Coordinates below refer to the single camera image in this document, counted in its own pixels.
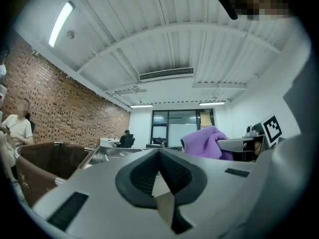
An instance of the air vent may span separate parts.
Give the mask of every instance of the air vent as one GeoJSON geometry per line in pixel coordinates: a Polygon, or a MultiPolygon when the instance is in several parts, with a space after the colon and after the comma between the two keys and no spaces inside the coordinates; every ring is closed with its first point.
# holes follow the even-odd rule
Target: air vent
{"type": "Polygon", "coordinates": [[[194,75],[194,69],[190,67],[162,70],[147,74],[140,74],[141,82],[157,81],[164,79],[192,77],[194,75]]]}

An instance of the desk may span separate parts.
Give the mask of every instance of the desk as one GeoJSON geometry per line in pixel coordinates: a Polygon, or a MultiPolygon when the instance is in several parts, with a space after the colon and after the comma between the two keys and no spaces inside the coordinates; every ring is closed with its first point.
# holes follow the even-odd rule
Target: desk
{"type": "Polygon", "coordinates": [[[113,147],[113,145],[120,144],[119,139],[114,138],[100,138],[101,147],[113,147]]]}
{"type": "Polygon", "coordinates": [[[146,144],[146,148],[163,148],[161,144],[146,144]]]}

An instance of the brown basket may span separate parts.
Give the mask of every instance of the brown basket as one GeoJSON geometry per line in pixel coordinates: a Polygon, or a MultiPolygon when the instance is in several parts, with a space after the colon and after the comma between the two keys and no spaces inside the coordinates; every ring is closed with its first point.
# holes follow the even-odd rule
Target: brown basket
{"type": "Polygon", "coordinates": [[[29,206],[83,168],[92,149],[69,142],[48,142],[16,149],[16,170],[29,206]]]}

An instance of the purple towel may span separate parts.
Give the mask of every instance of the purple towel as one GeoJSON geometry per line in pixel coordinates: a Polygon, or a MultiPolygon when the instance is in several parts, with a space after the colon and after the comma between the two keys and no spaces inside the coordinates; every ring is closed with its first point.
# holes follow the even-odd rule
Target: purple towel
{"type": "Polygon", "coordinates": [[[182,138],[184,151],[187,154],[214,159],[234,160],[231,152],[221,151],[217,145],[217,140],[226,139],[226,135],[214,126],[202,128],[182,138]]]}

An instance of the ceiling light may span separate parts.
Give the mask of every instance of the ceiling light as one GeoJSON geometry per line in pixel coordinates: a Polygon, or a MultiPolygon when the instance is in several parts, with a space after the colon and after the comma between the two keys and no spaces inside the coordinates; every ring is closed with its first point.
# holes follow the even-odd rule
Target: ceiling light
{"type": "Polygon", "coordinates": [[[200,103],[200,106],[222,106],[225,102],[200,103]]]}
{"type": "Polygon", "coordinates": [[[138,106],[130,106],[131,108],[147,108],[147,107],[153,107],[153,105],[138,105],[138,106]]]}
{"type": "Polygon", "coordinates": [[[63,27],[63,24],[65,23],[66,19],[70,15],[71,11],[74,9],[74,5],[72,2],[67,2],[64,7],[62,8],[58,18],[56,19],[56,22],[54,24],[54,27],[51,32],[51,36],[49,39],[49,44],[54,47],[56,38],[59,35],[59,32],[61,28],[63,27]]]}

